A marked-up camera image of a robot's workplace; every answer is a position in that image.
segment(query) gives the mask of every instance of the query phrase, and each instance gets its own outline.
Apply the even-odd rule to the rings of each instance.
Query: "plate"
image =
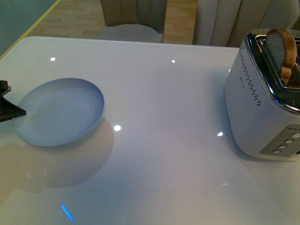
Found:
[[[100,120],[104,98],[91,82],[63,78],[35,88],[18,106],[27,115],[12,119],[16,134],[33,145],[56,146],[89,132]]]

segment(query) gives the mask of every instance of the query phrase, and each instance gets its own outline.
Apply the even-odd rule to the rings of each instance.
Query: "white toaster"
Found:
[[[300,157],[300,87],[280,81],[265,47],[269,29],[249,32],[224,85],[232,135],[246,154],[295,161]],[[300,52],[299,31],[290,30]]]

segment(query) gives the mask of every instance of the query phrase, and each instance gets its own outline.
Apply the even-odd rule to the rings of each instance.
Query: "white table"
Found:
[[[0,123],[0,224],[300,224],[300,162],[254,159],[233,142],[223,85],[237,51],[21,41],[0,62],[7,100],[77,77],[101,89],[105,110],[86,136],[52,148]]]

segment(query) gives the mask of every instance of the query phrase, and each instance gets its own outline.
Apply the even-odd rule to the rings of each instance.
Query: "toaster vent holes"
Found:
[[[254,97],[254,101],[256,102],[256,105],[260,106],[261,101],[258,99],[258,95],[256,94],[256,89],[255,89],[254,85],[252,84],[252,79],[251,79],[251,76],[250,76],[249,71],[247,69],[247,66],[245,64],[245,58],[244,58],[244,55],[242,54],[241,50],[239,50],[239,55],[240,55],[240,61],[242,63],[243,70],[244,70],[244,73],[245,73],[245,78],[246,78],[246,81],[248,83],[248,87],[249,87],[249,89],[252,93],[252,96]]]

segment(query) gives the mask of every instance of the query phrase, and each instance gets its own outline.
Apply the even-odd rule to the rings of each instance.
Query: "white chair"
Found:
[[[101,40],[161,43],[167,0],[101,0],[105,28]]]
[[[249,31],[290,29],[299,16],[299,0],[199,0],[193,44],[240,47]]]

